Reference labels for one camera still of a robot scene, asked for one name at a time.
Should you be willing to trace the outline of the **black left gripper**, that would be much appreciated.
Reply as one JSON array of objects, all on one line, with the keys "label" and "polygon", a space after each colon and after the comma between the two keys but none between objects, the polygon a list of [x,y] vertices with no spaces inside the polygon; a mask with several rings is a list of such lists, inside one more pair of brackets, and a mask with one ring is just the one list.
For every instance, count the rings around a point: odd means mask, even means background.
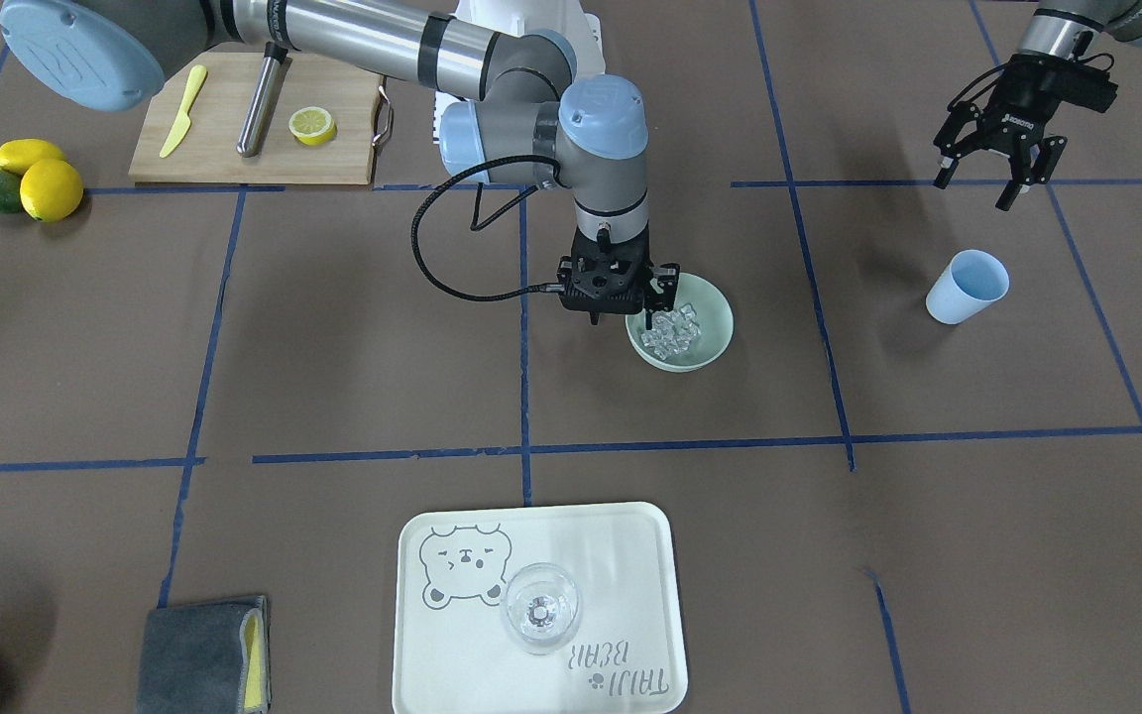
[{"label": "black left gripper", "polygon": [[1010,211],[1019,195],[1051,179],[1069,145],[1065,136],[1047,131],[1065,95],[1065,59],[1015,55],[988,69],[947,109],[933,141],[940,153],[933,185],[947,188],[963,158],[989,151],[1010,160],[1011,178],[995,203]]}]

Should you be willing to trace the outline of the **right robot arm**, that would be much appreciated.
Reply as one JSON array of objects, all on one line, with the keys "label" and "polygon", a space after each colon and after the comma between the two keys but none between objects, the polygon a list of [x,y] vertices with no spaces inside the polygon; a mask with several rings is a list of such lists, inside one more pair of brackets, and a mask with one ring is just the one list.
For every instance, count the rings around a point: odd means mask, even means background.
[{"label": "right robot arm", "polygon": [[674,307],[678,264],[649,256],[648,125],[637,85],[577,77],[553,29],[505,35],[400,1],[5,1],[6,46],[38,80],[96,110],[136,107],[219,45],[270,45],[453,96],[439,128],[458,182],[568,188],[571,252],[534,284],[566,310],[653,316]]}]

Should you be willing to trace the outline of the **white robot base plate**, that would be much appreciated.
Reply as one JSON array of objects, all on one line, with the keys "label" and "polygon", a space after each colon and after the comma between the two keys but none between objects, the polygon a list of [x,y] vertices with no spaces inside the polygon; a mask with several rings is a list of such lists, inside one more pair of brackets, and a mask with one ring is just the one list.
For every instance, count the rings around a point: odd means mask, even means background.
[{"label": "white robot base plate", "polygon": [[458,1],[452,15],[510,37],[534,35],[548,29],[565,38],[574,50],[576,78],[606,72],[600,18],[585,13],[580,1]]}]

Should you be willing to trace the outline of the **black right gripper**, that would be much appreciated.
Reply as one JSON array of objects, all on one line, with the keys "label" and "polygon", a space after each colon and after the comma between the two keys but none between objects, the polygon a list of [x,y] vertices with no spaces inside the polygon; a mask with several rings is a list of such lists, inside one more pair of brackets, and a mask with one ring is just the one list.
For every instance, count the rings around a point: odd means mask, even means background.
[{"label": "black right gripper", "polygon": [[600,313],[632,315],[644,308],[644,329],[651,330],[657,312],[674,308],[679,276],[679,264],[653,266],[648,230],[608,247],[576,231],[570,256],[558,262],[558,303],[588,312],[594,326],[600,324]]}]

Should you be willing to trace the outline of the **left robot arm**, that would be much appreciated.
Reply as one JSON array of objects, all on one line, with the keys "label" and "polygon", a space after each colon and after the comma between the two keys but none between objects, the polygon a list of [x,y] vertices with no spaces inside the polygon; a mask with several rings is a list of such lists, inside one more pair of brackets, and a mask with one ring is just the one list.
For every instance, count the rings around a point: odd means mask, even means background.
[{"label": "left robot arm", "polygon": [[1104,113],[1116,98],[1110,69],[1088,53],[1097,37],[1142,47],[1142,1],[1042,1],[1018,50],[958,91],[933,144],[936,188],[947,188],[962,159],[988,151],[1010,163],[995,206],[1007,211],[1019,195],[1046,184],[1067,149],[1047,125],[1062,104]]}]

